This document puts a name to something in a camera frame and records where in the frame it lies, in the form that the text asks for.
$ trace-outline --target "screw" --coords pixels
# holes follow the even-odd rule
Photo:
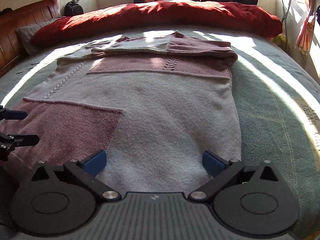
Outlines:
[[[190,194],[193,199],[205,199],[207,197],[206,193],[202,191],[195,191]]]
[[[102,196],[106,199],[115,199],[119,196],[118,192],[115,192],[113,190],[106,191],[102,194]]]

